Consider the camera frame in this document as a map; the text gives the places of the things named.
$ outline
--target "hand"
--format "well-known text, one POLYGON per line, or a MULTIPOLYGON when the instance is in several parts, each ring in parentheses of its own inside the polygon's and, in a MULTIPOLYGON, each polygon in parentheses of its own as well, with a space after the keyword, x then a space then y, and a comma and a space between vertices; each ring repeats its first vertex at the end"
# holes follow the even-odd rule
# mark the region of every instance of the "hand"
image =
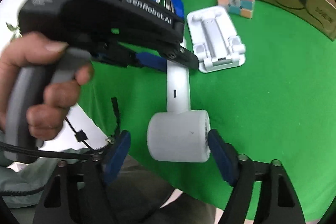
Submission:
MULTIPOLYGON (((59 60, 67 48, 65 42, 51 41, 40 33, 29 33, 12 41, 0 57, 0 128, 6 130, 8 100, 20 67, 30 64, 47 65, 59 60)), ((69 108, 77 103, 80 86, 93 75, 91 64, 81 67, 75 79, 48 85, 43 93, 44 104, 31 106, 26 118, 32 136, 51 140, 63 127, 69 108)))

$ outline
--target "green surface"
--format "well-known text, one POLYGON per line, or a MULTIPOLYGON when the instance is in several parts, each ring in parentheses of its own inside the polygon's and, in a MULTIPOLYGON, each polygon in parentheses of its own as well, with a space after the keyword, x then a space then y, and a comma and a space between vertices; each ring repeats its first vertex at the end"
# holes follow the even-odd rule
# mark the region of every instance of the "green surface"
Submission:
MULTIPOLYGON (((183 0, 185 14, 216 0, 183 0)), ((336 194, 336 44, 299 17, 256 1, 252 19, 231 15, 245 43, 246 63, 208 74, 190 73, 192 109, 209 112, 211 127, 253 160, 280 159, 307 221, 320 218, 336 194)), ((185 37, 192 49, 186 24, 185 37)), ((110 135, 110 98, 116 96, 121 127, 132 136, 130 154, 195 198, 225 208, 231 187, 212 157, 202 164, 157 162, 147 149, 150 118, 166 111, 166 75, 147 68, 94 64, 80 106, 110 135)), ((248 218, 253 219, 259 184, 248 218)))

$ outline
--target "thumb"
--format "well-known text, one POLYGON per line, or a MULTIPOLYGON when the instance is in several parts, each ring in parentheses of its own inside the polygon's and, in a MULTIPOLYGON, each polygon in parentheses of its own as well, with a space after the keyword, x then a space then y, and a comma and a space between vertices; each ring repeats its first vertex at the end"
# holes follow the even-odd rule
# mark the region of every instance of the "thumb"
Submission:
POLYGON ((29 33, 11 42, 0 57, 0 128, 4 128, 8 100, 21 67, 47 65, 59 60, 67 48, 40 33, 29 33))

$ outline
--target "green tablecloth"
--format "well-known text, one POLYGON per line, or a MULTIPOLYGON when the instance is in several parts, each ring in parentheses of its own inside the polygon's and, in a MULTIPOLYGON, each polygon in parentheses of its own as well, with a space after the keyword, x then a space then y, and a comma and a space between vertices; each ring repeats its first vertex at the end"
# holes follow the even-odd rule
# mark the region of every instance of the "green tablecloth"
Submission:
MULTIPOLYGON (((216 0, 183 0, 185 14, 216 0)), ((209 112, 211 127, 239 153, 284 164, 307 221, 320 218, 336 194, 336 44, 278 7, 256 1, 252 19, 231 15, 246 45, 246 63, 208 74, 190 72, 192 109, 209 112)), ((185 37, 192 49, 186 24, 185 37)), ((116 122, 130 131, 130 154, 173 186, 224 209, 231 187, 212 157, 206 163, 158 162, 151 158, 147 126, 166 111, 166 75, 147 68, 94 64, 80 106, 107 134, 116 122)), ((260 184, 255 183, 248 218, 253 219, 260 184)))

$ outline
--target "gray handle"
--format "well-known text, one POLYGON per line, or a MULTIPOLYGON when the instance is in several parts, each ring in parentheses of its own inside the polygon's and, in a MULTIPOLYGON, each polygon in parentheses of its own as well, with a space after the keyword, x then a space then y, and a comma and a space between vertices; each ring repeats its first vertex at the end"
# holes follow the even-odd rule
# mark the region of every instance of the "gray handle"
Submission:
MULTIPOLYGON (((74 73, 91 59, 89 52, 68 48, 60 61, 48 66, 29 66, 20 70, 12 90, 6 115, 5 143, 35 149, 43 145, 29 133, 26 112, 30 106, 43 103, 43 92, 50 83, 62 83, 74 78, 74 73)), ((5 152, 6 158, 32 163, 34 157, 5 152)))

